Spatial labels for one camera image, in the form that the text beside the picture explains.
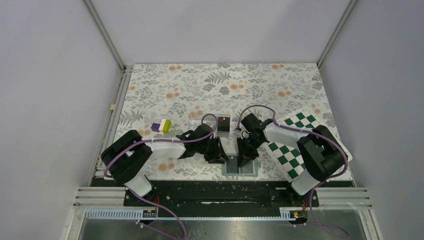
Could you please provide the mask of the green card holder wallet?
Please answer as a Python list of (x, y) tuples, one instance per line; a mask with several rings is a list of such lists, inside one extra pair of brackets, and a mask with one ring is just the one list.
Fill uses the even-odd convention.
[(223, 176), (230, 177), (257, 177), (259, 174), (259, 165), (257, 160), (250, 161), (243, 166), (238, 166), (239, 157), (236, 154), (227, 155), (229, 161), (226, 161), (221, 168)]

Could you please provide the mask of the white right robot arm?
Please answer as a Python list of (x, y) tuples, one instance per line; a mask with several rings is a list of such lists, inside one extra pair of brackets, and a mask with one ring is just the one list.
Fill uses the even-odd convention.
[(287, 201), (293, 206), (301, 205), (311, 189), (335, 177), (337, 170), (347, 170), (348, 153), (324, 125), (302, 129), (278, 124), (271, 118), (261, 121), (250, 113), (238, 118), (236, 129), (241, 128), (249, 136), (236, 140), (240, 167), (258, 158), (258, 148), (264, 143), (283, 144), (300, 152), (305, 170), (291, 182), (286, 193)]

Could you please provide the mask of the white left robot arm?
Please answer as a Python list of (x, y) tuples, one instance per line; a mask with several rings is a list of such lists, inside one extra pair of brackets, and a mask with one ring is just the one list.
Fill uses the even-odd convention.
[(144, 164), (155, 159), (185, 159), (203, 155), (206, 162), (224, 164), (229, 161), (215, 130), (202, 123), (172, 138), (143, 139), (136, 130), (130, 130), (104, 150), (100, 158), (105, 164), (104, 177), (127, 187), (144, 206), (152, 204), (155, 192), (141, 172)]

